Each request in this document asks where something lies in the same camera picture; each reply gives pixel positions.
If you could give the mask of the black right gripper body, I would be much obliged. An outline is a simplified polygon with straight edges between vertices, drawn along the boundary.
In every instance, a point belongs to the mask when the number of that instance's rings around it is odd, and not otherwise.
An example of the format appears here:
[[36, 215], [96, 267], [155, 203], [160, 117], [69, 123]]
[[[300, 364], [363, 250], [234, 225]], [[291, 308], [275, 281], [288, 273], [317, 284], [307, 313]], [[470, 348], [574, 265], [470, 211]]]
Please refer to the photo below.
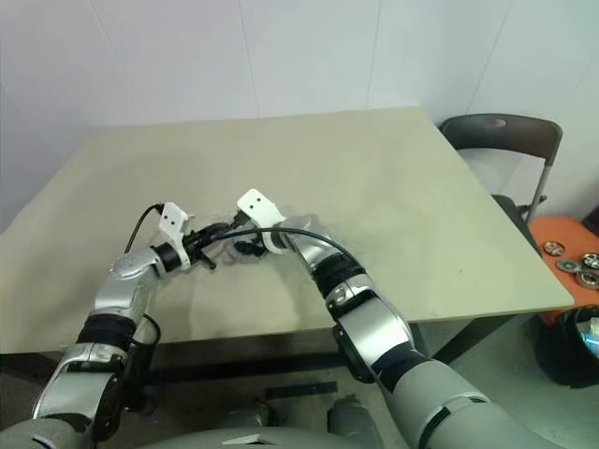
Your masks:
[[259, 239], [238, 240], [235, 250], [242, 256], [261, 257], [265, 253], [265, 247]]

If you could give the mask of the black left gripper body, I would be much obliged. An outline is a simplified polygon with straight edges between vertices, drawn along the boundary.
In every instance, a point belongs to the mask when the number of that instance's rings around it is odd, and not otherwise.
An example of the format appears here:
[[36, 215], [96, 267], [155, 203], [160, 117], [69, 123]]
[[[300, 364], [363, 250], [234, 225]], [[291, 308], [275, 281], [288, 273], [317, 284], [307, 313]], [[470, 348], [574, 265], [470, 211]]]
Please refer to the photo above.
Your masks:
[[213, 243], [215, 233], [215, 226], [206, 226], [184, 237], [184, 249], [191, 265], [201, 263], [209, 270], [216, 269], [216, 264], [204, 253], [204, 249]]

